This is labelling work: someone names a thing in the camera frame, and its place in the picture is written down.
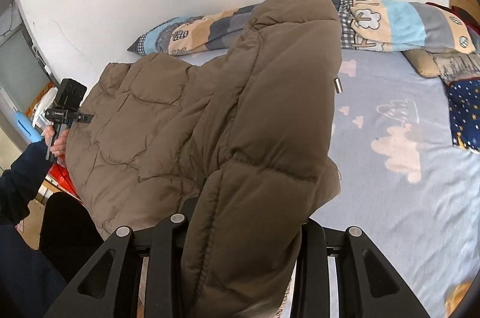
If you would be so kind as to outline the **person's left hand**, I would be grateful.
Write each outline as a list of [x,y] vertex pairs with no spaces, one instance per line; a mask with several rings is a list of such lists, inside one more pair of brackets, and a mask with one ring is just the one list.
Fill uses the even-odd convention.
[[47,126],[42,132],[42,136],[46,144],[49,146],[50,151],[55,156],[61,157],[65,155],[69,129],[63,130],[62,133],[58,135],[57,139],[54,139],[55,134],[56,132],[52,125]]

